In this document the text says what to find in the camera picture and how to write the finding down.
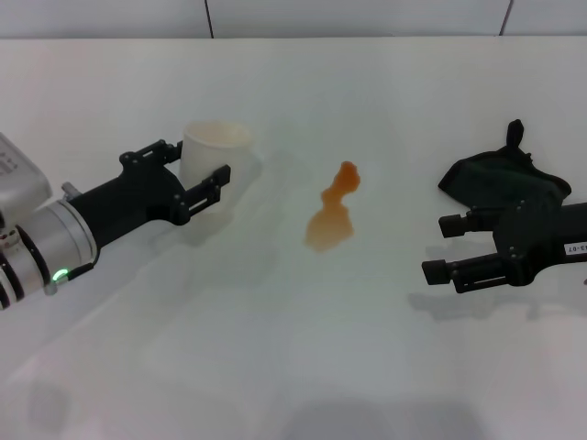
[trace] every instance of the white table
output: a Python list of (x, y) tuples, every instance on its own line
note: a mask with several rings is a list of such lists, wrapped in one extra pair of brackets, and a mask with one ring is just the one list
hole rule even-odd
[[(577, 439), (587, 432), (587, 265), (458, 296), (427, 259), (465, 209), (458, 159), (522, 149), (587, 200), (587, 39), (0, 42), (0, 131), (55, 189), (191, 120), (247, 123), (261, 176), (234, 217), (146, 225), (97, 268), (0, 314), (0, 438)], [(355, 235), (304, 246), (340, 162)]]

